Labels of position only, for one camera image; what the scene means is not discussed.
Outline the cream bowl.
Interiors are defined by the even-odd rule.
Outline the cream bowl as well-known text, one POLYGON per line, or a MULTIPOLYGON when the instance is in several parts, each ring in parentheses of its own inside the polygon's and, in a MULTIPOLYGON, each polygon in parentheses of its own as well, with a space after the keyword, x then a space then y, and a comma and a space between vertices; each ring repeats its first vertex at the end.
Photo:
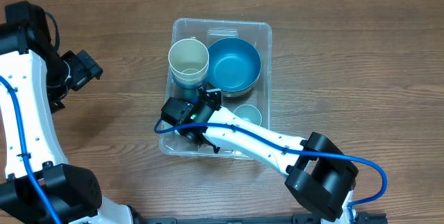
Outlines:
POLYGON ((252 88, 253 85, 250 87, 221 88, 221 93, 224 97, 234 98, 247 94, 252 88))

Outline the dark blue tall cup back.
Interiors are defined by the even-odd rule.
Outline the dark blue tall cup back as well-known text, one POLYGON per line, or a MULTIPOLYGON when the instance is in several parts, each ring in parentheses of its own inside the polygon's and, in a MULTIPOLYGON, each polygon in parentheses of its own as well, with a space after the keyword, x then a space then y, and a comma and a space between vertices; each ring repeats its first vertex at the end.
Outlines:
POLYGON ((173 79, 173 81, 175 82, 175 84, 183 89, 188 89, 188 90, 193 90, 193 89, 198 89, 201 87, 206 87, 207 84, 207 80, 204 79, 200 82, 194 83, 192 82, 191 84, 189 83, 185 83, 185 82, 181 82, 179 80, 176 80, 175 78, 173 79))

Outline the dark blue tall cup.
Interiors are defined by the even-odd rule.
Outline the dark blue tall cup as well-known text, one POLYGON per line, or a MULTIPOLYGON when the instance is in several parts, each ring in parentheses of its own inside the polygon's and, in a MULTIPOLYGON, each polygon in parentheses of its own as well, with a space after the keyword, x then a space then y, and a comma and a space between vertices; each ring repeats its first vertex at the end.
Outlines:
POLYGON ((201 93, 202 93, 201 88, 183 89, 182 90, 182 98, 190 103, 195 103, 199 99, 199 96, 201 95, 201 93))
POLYGON ((207 84, 207 80, 204 79, 200 82, 194 83, 192 82, 191 84, 189 83, 185 83, 185 82, 181 82, 179 80, 176 80, 175 78, 173 79, 173 81, 175 82, 175 84, 183 89, 188 89, 188 90, 193 90, 193 89, 198 89, 201 87, 206 87, 207 84))

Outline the cream tall cup front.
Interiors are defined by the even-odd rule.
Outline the cream tall cup front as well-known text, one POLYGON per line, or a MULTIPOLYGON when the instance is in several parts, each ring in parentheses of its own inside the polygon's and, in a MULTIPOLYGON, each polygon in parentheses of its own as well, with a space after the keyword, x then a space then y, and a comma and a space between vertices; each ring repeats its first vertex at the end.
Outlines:
POLYGON ((207 68, 201 69, 199 71, 194 68, 188 68, 181 72, 171 68, 171 73, 173 75, 173 79, 175 78, 176 80, 189 84, 191 84, 192 82, 197 83, 204 79, 207 80, 207 68))

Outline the cream tall cup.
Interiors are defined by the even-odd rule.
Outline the cream tall cup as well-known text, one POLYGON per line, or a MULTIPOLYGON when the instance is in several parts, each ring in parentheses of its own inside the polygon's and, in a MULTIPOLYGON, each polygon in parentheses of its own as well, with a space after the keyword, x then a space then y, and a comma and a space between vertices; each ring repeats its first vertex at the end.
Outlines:
POLYGON ((173 75, 173 79, 175 78, 176 80, 189 84, 191 84, 192 82, 197 83, 204 79, 207 80, 207 68, 201 69, 199 71, 194 68, 188 68, 181 72, 171 68, 171 73, 173 75))
POLYGON ((194 68, 198 71, 208 68, 207 47, 194 38, 182 39, 172 45, 168 54, 169 66, 176 71, 194 68))

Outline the grey small cup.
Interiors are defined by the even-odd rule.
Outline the grey small cup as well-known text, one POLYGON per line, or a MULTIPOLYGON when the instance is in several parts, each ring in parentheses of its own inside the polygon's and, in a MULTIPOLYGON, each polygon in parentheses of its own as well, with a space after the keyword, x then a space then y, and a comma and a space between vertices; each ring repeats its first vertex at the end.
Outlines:
POLYGON ((262 124, 262 114, 254 105, 240 105, 234 112, 241 119, 260 126, 262 124))

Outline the dark blue bowl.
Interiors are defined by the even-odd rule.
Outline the dark blue bowl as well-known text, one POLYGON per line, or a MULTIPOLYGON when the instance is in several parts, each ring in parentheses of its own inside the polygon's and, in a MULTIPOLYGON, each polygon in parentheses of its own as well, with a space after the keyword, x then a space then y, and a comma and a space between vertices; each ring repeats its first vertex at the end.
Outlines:
POLYGON ((209 67, 207 81, 227 93, 250 89, 262 72, 262 59, 258 50, 249 42, 227 37, 208 48, 209 67))

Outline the cream tall cup back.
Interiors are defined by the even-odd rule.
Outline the cream tall cup back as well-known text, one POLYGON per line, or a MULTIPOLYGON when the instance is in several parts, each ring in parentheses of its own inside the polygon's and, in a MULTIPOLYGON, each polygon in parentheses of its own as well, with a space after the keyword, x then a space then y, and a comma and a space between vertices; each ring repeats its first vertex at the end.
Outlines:
POLYGON ((194 68, 198 71, 208 68, 207 47, 194 38, 182 39, 172 45, 168 54, 169 66, 176 71, 194 68))

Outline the dark blue tall cup front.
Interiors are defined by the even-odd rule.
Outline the dark blue tall cup front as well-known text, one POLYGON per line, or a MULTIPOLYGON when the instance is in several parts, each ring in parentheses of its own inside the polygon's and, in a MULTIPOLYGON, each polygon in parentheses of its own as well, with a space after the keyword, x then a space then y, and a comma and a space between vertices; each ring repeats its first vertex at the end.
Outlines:
POLYGON ((182 90, 182 98, 190 103, 195 103, 199 99, 199 96, 201 95, 201 93, 202 93, 201 88, 183 89, 182 90))

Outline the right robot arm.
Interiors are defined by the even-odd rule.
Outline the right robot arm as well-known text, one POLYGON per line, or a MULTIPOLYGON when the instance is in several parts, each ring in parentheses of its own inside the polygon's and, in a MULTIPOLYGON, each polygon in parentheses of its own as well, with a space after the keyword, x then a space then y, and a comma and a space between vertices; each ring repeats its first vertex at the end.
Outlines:
POLYGON ((251 123, 223 107, 216 90, 178 104, 174 126, 181 136, 215 153, 232 149, 271 167, 296 201, 324 221, 356 221, 352 195, 358 169, 326 136, 313 132, 305 139, 251 123))

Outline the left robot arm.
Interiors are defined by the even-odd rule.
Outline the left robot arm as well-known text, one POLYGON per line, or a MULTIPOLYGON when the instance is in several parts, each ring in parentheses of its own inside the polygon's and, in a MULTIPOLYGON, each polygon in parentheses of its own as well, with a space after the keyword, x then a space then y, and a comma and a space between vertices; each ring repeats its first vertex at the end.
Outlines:
POLYGON ((1 208, 23 223, 142 223, 130 206, 101 193, 94 173, 69 163, 53 113, 102 68, 85 51, 59 54, 53 16, 27 1, 5 7, 1 25, 1 117, 6 181, 1 208))

